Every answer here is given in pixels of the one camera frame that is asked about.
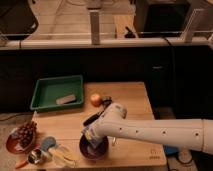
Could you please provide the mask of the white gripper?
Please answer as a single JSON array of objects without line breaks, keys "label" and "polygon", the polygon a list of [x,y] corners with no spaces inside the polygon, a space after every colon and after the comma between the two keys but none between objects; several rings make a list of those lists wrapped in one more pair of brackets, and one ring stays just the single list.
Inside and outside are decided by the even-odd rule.
[{"label": "white gripper", "polygon": [[94,121],[93,123],[87,125],[84,128],[84,136],[91,145],[99,145],[105,137],[105,135],[101,132],[100,122]]}]

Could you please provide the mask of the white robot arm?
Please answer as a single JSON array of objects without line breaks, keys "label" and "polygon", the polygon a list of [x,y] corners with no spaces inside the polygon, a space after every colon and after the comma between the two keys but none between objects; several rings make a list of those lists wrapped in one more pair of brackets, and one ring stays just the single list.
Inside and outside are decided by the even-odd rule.
[{"label": "white robot arm", "polygon": [[127,109],[123,105],[112,103],[97,120],[82,130],[82,134],[93,148],[96,148],[105,136],[111,136],[213,155],[213,120],[130,120],[126,115]]}]

